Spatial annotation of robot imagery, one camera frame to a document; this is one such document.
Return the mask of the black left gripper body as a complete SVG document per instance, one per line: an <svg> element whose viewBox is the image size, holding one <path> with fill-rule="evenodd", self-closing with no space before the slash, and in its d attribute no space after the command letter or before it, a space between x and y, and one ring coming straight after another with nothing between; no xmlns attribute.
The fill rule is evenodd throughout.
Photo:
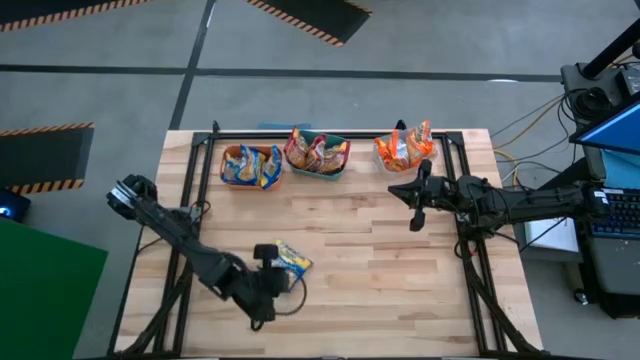
<svg viewBox="0 0 640 360"><path fill-rule="evenodd" d="M257 323L271 322L275 320L276 310L274 307L274 299L281 293L277 288L277 281L284 279L278 273L278 268L272 264L276 259L278 249L275 244L258 244L254 247L253 258L260 260L262 266L257 270L249 270L243 261L241 265L234 263L234 270L239 272L253 272L256 277L257 299L254 302L243 302L239 298L234 298L234 302L241 310L253 321Z"/></svg>

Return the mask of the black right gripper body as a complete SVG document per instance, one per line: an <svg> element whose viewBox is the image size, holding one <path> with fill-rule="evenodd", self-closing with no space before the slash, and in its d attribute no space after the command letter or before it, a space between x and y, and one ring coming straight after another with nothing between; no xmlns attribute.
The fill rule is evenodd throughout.
<svg viewBox="0 0 640 360"><path fill-rule="evenodd" d="M426 222L425 208L433 208L438 211L448 211L454 213L458 218L462 217L459 208L453 206L442 197L442 178L444 176L434 176L432 172L432 162L428 159L422 160L415 181L415 207L414 216L410 220L409 229L412 232L420 231Z"/></svg>

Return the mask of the clear plastic bin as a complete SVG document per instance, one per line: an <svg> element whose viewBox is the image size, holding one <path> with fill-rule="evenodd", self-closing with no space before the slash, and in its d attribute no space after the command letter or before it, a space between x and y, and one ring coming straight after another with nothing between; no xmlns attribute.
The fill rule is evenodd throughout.
<svg viewBox="0 0 640 360"><path fill-rule="evenodd" d="M407 145L407 140L406 140L406 138L407 138L407 136L408 136L409 132L410 132L413 128L416 128L416 127L417 127L417 126L412 127L412 128L407 128L407 129L404 129L404 130L399 130L399 129L395 129L395 130L399 130L399 131L400 131L400 136L401 136L401 138L405 141L405 143L406 143L406 145ZM384 135L384 136L382 136L382 137L378 137L378 138L383 138L385 141L388 141L388 142L389 142L389 139L390 139L390 136L391 136L392 132L391 132L391 133L389 133L389 134L386 134L386 135ZM433 136L432 136L432 139L433 139L433 142L434 142L434 145L435 145L435 149L436 149L435 154L434 154L434 155L432 155L432 156L425 156L425 155L424 155L424 156L423 156L423 158L421 159L421 161L422 161L422 160L425 160L425 159L432 160L432 159L434 159L434 158L437 156L437 154L438 154L438 147L437 147L436 141L434 140ZM378 166L379 166L379 167L380 167L384 172L387 172L387 173L393 173L393 174L399 174L399 173L406 172L406 171L408 171L408 170L410 170L410 169L412 169L412 168L414 168L414 167L416 167L416 166L419 166L419 165L420 165L420 163L421 163L421 161L420 161L420 163L419 163L418 165L414 166L414 167L411 167L411 166L409 165L409 168L408 168L407 170L404 170L404 171L401 171L401 172L391 172L391 171L387 171L387 170L383 167L382 162L379 160L379 157L378 157L378 154L377 154L377 150L376 150L376 145L375 145L375 143L374 143L374 145L373 145L373 158L374 158L374 161L376 162L376 164L377 164L377 165L378 165Z"/></svg>

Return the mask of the green plastic bin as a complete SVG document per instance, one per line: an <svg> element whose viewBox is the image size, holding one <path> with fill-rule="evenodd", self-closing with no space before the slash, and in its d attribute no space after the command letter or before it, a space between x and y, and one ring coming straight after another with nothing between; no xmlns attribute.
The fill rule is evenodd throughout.
<svg viewBox="0 0 640 360"><path fill-rule="evenodd" d="M328 134L328 133L321 133L321 132L315 132L315 131L304 130L304 129L299 129L299 130L300 130L301 134L304 136L304 138L305 138L305 140L306 140L308 145L310 145L313 142L313 140L314 140L314 138L316 136L321 135L321 134L324 134L327 137L327 142L326 142L325 149L328 148L328 147L332 147L334 145L338 145L338 144L340 144L340 143L342 143L344 141L348 141L350 143L349 140L346 140L346 139L344 139L344 138L342 138L340 136L337 136L337 135L331 135L331 134ZM347 164L348 159L349 159L349 154L348 154L348 158L347 158L347 161L346 161L344 167L340 171L335 172L333 174L322 174L322 173L309 172L309 171L306 171L305 169L302 170L302 169L298 169L298 168L295 168L295 167L291 166L290 163L288 162L287 158L286 158L285 153L284 153L285 158L286 158L288 164L290 165L290 167L292 168L292 171L294 173L301 174L301 175L306 175L306 176L310 176L310 177L315 177L315 178L320 178L320 179L325 179L325 180L331 180L331 181L336 181L336 180L338 180L340 178L341 174L343 173L343 171L346 168L346 164Z"/></svg>

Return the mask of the orange plastic bin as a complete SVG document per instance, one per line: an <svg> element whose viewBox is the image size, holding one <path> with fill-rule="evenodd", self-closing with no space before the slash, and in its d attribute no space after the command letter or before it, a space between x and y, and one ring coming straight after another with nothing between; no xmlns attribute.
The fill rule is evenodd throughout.
<svg viewBox="0 0 640 360"><path fill-rule="evenodd" d="M223 152L222 163L221 163L221 165L220 165L220 179L221 179L221 170L223 169L224 155L225 155L226 153L230 153L230 154L231 154L231 155L233 155L233 156L242 156L242 153L241 153L241 145L245 145L245 144L228 146L228 147L225 149L225 151ZM263 154L266 156L266 160L267 160L267 159L269 158L269 156L271 155L271 150L270 150L270 148L271 148L273 145L271 145L271 146L251 146L251 145L247 145L247 146L257 148L261 153L263 153ZM229 186L229 187L231 187L232 189L235 189L235 190L256 190L256 191L273 191L273 190L277 190L277 189L278 189L278 187L279 187L279 185L280 185L281 178L282 178L282 175L283 175L283 172L284 172L284 165L283 165L283 163L284 163L284 159L283 159L283 154L282 154L282 152L281 152L281 155L282 155L282 172L281 172L281 176L280 176L279 180L275 183L275 185L274 185L274 186L272 186L272 187L271 187L271 188L269 188L269 189L263 190L263 189L261 188L261 186L260 186L260 180L259 180L259 183L258 183L257 185L255 185L255 186L250 186L250 185L235 185L235 184L227 184L227 183L223 182L223 181L222 181L222 179L221 179L221 181L222 181L224 184L226 184L227 186Z"/></svg>

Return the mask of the white paper sheet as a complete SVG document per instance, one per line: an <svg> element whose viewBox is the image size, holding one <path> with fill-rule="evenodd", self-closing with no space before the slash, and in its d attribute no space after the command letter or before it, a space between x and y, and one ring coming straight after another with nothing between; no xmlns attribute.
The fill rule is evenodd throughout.
<svg viewBox="0 0 640 360"><path fill-rule="evenodd" d="M578 253L574 220L553 218L524 224L526 244L533 247Z"/></svg>

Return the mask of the black keyboard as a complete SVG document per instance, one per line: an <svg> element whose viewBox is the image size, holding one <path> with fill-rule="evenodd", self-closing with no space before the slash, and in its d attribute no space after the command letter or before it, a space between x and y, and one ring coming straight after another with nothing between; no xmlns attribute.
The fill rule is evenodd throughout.
<svg viewBox="0 0 640 360"><path fill-rule="evenodd" d="M640 190L605 188L609 217L591 225L594 236L640 240Z"/></svg>

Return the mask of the black hazard-striped floor mat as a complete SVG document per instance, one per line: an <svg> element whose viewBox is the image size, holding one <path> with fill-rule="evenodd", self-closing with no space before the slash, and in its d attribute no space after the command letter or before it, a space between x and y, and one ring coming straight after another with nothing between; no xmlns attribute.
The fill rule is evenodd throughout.
<svg viewBox="0 0 640 360"><path fill-rule="evenodd" d="M244 0L333 47L342 47L372 11L351 0Z"/></svg>
<svg viewBox="0 0 640 360"><path fill-rule="evenodd" d="M151 0L0 0L0 32L94 15Z"/></svg>
<svg viewBox="0 0 640 360"><path fill-rule="evenodd" d="M84 185L95 124L0 131L0 188L18 195Z"/></svg>

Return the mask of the light blue sheet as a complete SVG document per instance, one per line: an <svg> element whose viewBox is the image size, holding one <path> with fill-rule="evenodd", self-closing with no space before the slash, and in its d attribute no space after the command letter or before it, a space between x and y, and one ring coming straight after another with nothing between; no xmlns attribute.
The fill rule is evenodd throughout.
<svg viewBox="0 0 640 360"><path fill-rule="evenodd" d="M640 155L601 150L608 188L640 190Z"/></svg>

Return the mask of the computer monitor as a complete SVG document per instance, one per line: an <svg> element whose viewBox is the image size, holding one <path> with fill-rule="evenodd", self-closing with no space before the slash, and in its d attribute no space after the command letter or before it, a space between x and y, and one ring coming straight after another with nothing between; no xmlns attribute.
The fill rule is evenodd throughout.
<svg viewBox="0 0 640 360"><path fill-rule="evenodd" d="M640 155L640 100L619 106L611 115L576 131L570 142Z"/></svg>

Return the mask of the grey computer cart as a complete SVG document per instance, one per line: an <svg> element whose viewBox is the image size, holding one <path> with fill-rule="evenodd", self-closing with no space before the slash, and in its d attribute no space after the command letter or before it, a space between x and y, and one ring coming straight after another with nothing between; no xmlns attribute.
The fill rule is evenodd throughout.
<svg viewBox="0 0 640 360"><path fill-rule="evenodd" d="M618 81L620 70L609 68L594 79L582 76L580 64L561 68L569 102L577 100L582 88L599 88L614 105L630 98ZM583 262L578 265L580 279L575 293L589 303L598 304L612 318L640 318L640 240L598 235L590 223L576 226Z"/></svg>

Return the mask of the green board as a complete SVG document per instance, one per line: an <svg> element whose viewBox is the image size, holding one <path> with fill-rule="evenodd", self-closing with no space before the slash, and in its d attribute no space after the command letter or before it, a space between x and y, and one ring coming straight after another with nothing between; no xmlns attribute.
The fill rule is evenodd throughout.
<svg viewBox="0 0 640 360"><path fill-rule="evenodd" d="M107 257L0 220L0 360L71 360Z"/></svg>

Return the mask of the black box with blue light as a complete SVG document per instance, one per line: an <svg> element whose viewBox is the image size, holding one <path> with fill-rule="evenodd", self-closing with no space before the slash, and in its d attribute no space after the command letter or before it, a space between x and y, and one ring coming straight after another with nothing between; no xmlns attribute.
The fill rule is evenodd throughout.
<svg viewBox="0 0 640 360"><path fill-rule="evenodd" d="M22 223L31 201L7 189L0 189L0 218Z"/></svg>

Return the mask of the black aluminium table frame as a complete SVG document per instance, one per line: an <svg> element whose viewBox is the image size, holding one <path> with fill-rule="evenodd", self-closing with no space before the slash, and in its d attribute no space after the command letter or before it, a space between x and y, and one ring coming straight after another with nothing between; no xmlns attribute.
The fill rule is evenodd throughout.
<svg viewBox="0 0 640 360"><path fill-rule="evenodd" d="M474 356L477 331L495 346L484 306L471 307L452 214L429 210L423 230L387 190L399 182L373 158L374 132L350 130L350 157L336 181L286 170L277 190L235 190L219 177L228 146L283 146L284 131L171 131L155 178L163 205L208 205L202 241L250 260L259 243L282 240L313 262L302 284L278 298L279 317L260 331L232 302L198 281L170 310L145 350L134 342L185 268L144 230L110 349L117 360L200 357Z"/></svg>

